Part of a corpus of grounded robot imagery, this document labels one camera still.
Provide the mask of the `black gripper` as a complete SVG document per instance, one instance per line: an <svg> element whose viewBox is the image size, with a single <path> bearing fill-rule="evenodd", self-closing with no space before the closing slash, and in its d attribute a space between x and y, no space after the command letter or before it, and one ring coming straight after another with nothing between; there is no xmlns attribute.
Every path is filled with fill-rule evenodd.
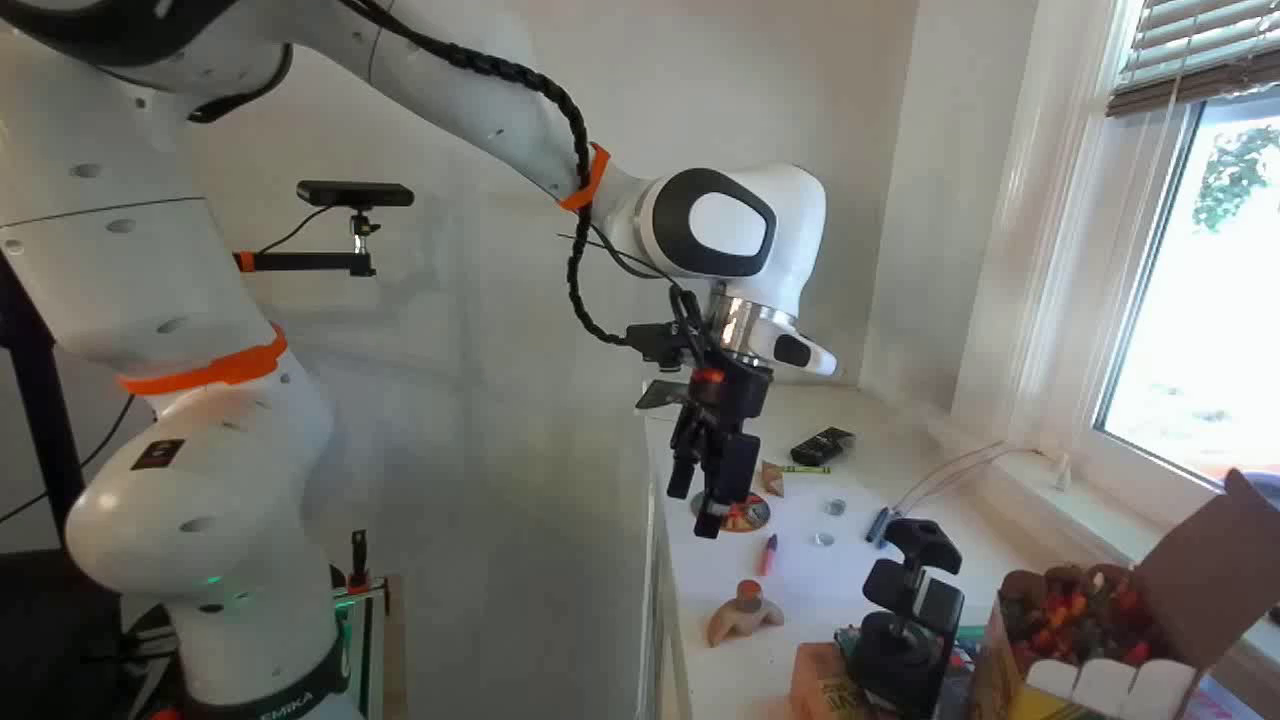
<svg viewBox="0 0 1280 720"><path fill-rule="evenodd" d="M765 411L774 372L737 361L699 363L689 380L673 428L673 475L668 495L689 499L693 475L705 475L696 495L696 538L715 541L730 526L730 510L750 495L759 439L745 434Z"/></svg>

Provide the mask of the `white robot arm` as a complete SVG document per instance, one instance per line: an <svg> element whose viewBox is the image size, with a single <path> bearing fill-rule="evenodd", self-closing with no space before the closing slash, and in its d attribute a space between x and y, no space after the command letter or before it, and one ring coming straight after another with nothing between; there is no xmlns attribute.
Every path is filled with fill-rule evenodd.
<svg viewBox="0 0 1280 720"><path fill-rule="evenodd" d="M452 0L0 0L6 259L53 341L115 372L158 423L78 495L87 579L158 602L181 651L181 720L362 720L340 678L332 564L301 499L332 411L243 290L181 134L273 94L301 50L505 160L709 304L620 341L689 375L673 489L722 534L750 495L779 363L830 375L798 333L823 184L794 165L636 179L545 71L479 50Z"/></svg>

